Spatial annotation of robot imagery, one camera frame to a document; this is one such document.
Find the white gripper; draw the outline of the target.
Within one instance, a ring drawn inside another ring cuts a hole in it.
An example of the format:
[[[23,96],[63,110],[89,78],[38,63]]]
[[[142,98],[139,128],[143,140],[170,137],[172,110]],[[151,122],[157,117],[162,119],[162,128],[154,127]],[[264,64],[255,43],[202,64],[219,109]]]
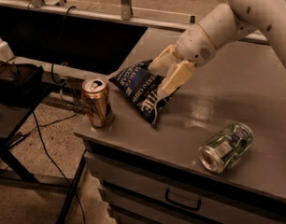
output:
[[[193,62],[203,66],[215,57],[216,52],[215,45],[200,25],[188,28],[180,35],[177,45],[166,47],[148,67],[151,73],[166,77],[159,85],[158,97],[170,96],[192,77]]]

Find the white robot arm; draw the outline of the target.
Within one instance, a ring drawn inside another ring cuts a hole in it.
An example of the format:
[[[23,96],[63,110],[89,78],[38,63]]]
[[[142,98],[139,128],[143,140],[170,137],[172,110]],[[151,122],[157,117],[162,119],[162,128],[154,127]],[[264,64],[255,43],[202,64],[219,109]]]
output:
[[[157,95],[163,99],[188,81],[193,70],[213,59],[217,50],[260,31],[286,69],[286,1],[227,0],[183,32],[150,64],[164,80]]]

